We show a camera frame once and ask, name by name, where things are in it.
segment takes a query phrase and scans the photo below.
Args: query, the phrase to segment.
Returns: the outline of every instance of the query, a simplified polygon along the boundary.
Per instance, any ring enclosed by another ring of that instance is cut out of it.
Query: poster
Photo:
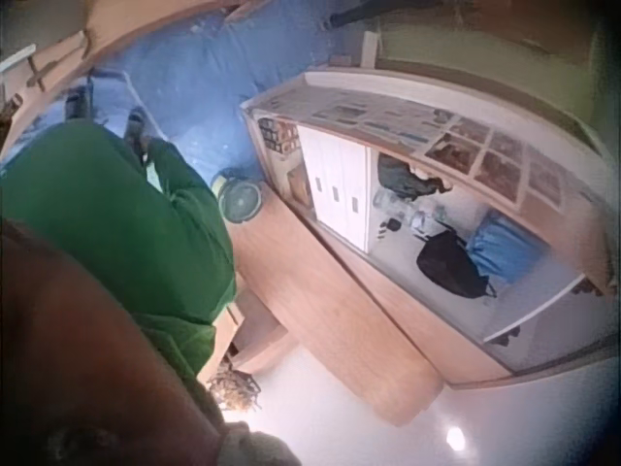
[[[485,138],[487,138],[487,135],[490,132],[490,129],[487,126],[471,119],[460,118],[457,123],[451,126],[450,131],[463,136],[470,141],[483,144],[485,142]]]
[[[489,149],[510,158],[518,165],[522,164],[522,143],[505,133],[495,131]]]
[[[479,151],[480,148],[470,141],[445,134],[425,156],[441,165],[468,175]]]
[[[531,160],[529,191],[557,210],[563,206],[563,168],[538,150],[527,147]]]
[[[516,203],[521,174],[520,167],[513,162],[488,151],[485,153],[474,179],[512,203]]]

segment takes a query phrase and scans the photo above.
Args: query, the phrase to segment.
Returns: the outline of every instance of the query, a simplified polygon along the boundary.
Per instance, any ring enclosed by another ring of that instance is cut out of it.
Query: shoe
[[[145,132],[145,121],[147,116],[145,111],[136,107],[129,113],[123,140],[129,145],[132,151],[138,156],[141,165],[145,165],[145,151],[143,150],[142,137]]]
[[[332,27],[332,22],[330,22],[330,19],[325,19],[324,21],[321,21],[321,24],[319,24],[319,29],[325,32],[329,32],[334,29],[334,27]]]
[[[70,89],[67,100],[65,100],[65,120],[86,118],[87,116],[86,87],[81,85]]]

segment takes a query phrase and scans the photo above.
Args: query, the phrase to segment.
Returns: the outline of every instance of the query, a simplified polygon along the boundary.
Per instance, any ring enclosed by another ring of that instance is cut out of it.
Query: black backpack
[[[425,242],[425,246],[416,258],[416,265],[420,271],[446,291],[463,298],[476,299],[481,296],[496,297],[494,288],[488,277],[482,277],[476,265],[466,252],[466,242],[461,239],[455,230],[442,223],[446,231],[432,237],[418,238]]]

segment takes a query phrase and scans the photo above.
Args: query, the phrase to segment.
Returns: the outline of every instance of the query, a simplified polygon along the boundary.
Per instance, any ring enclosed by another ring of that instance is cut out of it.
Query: blue bag
[[[490,210],[466,246],[480,275],[515,283],[547,253],[548,245],[500,212]]]

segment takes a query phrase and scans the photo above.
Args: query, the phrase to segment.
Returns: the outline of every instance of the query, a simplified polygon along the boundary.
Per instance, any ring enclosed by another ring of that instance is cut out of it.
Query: wooden desk
[[[255,218],[227,224],[248,288],[378,416],[409,423],[443,379],[270,188],[262,192]]]

